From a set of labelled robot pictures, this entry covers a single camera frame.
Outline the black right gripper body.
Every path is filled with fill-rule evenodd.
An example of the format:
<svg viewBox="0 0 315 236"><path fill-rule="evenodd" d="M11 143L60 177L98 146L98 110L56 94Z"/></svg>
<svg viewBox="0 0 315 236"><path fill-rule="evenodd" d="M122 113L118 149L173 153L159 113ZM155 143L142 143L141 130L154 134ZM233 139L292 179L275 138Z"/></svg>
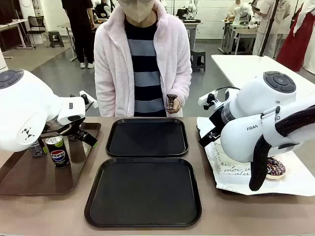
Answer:
<svg viewBox="0 0 315 236"><path fill-rule="evenodd" d="M215 108L214 112L210 115L209 120L215 126L214 132L216 134L221 134L221 131L225 125L230 121L230 109L228 106L221 104Z"/></svg>

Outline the person's left hand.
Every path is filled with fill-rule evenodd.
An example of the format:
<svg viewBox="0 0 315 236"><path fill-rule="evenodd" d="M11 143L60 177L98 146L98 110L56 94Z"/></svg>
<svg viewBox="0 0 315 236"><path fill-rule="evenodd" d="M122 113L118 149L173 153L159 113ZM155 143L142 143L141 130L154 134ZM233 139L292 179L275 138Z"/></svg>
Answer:
<svg viewBox="0 0 315 236"><path fill-rule="evenodd" d="M173 109L168 109L167 112L170 113L170 114L176 114L180 111L181 109L181 102L179 100L179 98L175 98L173 100Z"/></svg>

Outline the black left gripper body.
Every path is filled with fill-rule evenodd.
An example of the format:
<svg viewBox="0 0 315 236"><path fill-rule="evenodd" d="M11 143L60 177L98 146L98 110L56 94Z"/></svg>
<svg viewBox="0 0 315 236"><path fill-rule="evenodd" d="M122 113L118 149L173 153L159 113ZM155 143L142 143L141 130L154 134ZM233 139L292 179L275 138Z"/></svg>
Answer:
<svg viewBox="0 0 315 236"><path fill-rule="evenodd" d="M81 132L81 124L84 119L78 119L70 122L69 124L62 127L50 127L49 125L45 125L42 131L42 135L48 133L58 133L61 136L67 136L70 141L77 141L80 137Z"/></svg>

